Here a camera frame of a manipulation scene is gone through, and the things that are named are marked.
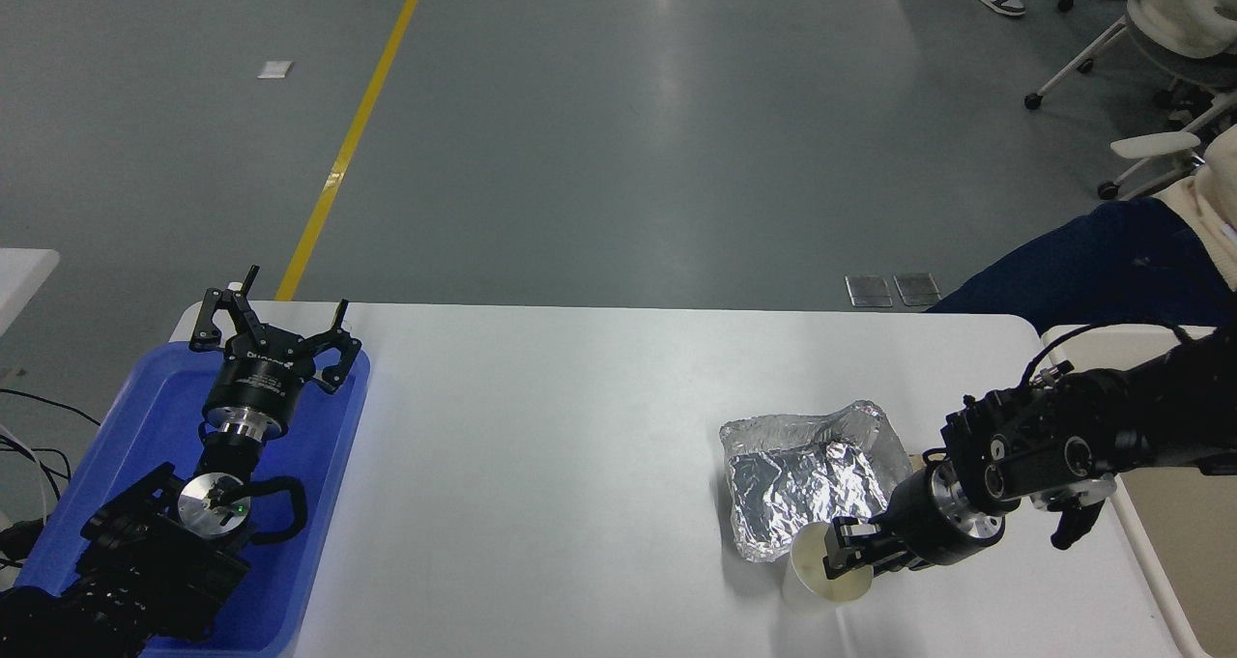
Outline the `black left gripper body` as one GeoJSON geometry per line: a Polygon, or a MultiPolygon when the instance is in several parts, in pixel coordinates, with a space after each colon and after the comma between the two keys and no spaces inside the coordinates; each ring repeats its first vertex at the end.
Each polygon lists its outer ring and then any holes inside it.
{"type": "Polygon", "coordinates": [[[235,336],[203,406],[208,423],[221,425],[244,409],[275,425],[289,425],[302,390],[314,375],[313,359],[301,349],[304,336],[280,335],[256,340],[235,336]]]}

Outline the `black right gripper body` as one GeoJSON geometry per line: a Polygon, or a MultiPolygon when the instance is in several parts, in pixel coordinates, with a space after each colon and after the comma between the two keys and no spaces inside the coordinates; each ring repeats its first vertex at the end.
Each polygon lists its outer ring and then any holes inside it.
{"type": "Polygon", "coordinates": [[[967,558],[967,536],[936,503],[940,466],[927,466],[894,489],[884,511],[872,518],[882,540],[872,553],[876,569],[948,566],[967,558]]]}

